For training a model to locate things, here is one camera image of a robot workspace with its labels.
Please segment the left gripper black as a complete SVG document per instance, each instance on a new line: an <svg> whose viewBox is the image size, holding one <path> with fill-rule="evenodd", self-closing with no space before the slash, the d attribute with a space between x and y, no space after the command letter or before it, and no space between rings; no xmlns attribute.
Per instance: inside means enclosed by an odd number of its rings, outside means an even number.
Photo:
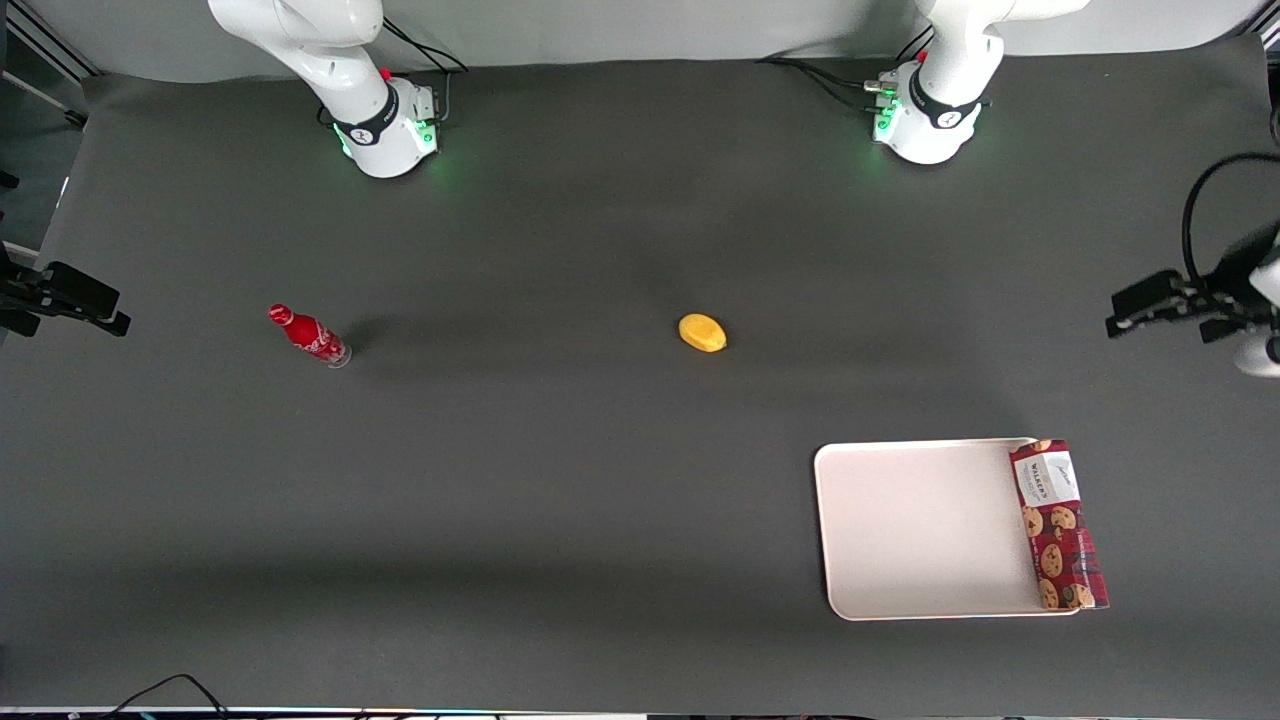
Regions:
<svg viewBox="0 0 1280 720"><path fill-rule="evenodd" d="M1211 316L1199 324L1204 345L1216 343L1248 329L1248 323L1271 322L1271 300L1257 290L1251 277L1271 265L1270 255L1222 255L1217 264L1201 273L1194 259L1184 258L1193 296ZM1117 291L1111 296L1112 314L1105 322L1110 340L1158 322L1184 318L1184 279L1174 269L1164 269Z"/></svg>

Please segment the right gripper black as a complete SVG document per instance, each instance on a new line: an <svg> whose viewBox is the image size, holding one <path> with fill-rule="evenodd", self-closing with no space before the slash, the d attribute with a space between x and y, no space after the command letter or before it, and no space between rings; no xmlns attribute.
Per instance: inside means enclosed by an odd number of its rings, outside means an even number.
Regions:
<svg viewBox="0 0 1280 720"><path fill-rule="evenodd" d="M124 337L131 318L118 310L118 290L65 264L49 263L32 266L12 256L1 246L1 310L0 325L22 337L35 337L40 316L51 313L90 323L115 337Z"/></svg>

